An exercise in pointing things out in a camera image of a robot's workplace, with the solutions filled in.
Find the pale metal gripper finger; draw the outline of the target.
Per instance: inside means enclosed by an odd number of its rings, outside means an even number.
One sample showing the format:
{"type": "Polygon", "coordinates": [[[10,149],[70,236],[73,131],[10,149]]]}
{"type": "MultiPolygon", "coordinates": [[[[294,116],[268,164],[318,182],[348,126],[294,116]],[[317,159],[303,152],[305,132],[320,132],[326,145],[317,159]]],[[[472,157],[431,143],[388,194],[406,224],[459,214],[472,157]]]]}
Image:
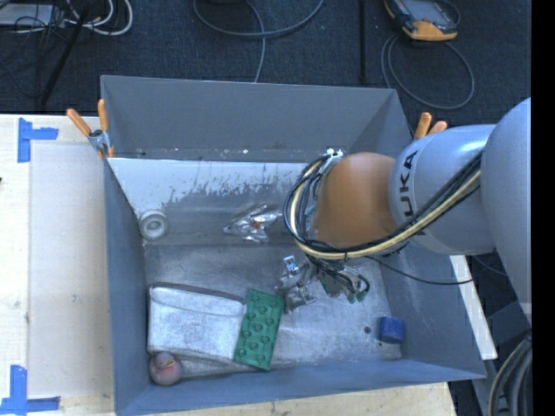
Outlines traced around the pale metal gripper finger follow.
{"type": "Polygon", "coordinates": [[[283,259],[284,271],[277,282],[277,291],[289,291],[291,289],[301,289],[306,284],[306,277],[309,273],[309,265],[306,261],[298,263],[294,256],[287,256],[283,259]]]}
{"type": "Polygon", "coordinates": [[[310,286],[306,283],[297,282],[287,287],[284,292],[284,312],[292,313],[295,309],[310,305],[316,301],[310,286]]]}

